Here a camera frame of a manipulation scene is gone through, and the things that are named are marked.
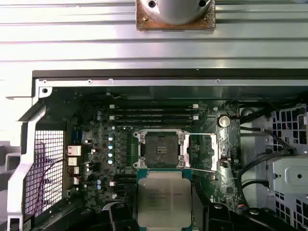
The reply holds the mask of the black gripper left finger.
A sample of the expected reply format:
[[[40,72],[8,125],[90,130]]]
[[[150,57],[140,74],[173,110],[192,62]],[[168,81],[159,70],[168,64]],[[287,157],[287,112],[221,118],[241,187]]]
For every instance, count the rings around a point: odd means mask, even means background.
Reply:
[[[107,210],[95,212],[85,209],[62,231],[137,231],[139,225],[132,216],[130,207],[115,203]]]

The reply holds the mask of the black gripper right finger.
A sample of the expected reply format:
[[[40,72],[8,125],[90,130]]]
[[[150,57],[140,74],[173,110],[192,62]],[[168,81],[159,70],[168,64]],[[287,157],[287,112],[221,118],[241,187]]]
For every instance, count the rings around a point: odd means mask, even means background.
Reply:
[[[237,214],[221,203],[212,203],[199,190],[192,190],[192,216],[200,231],[295,231],[273,214],[248,208]]]

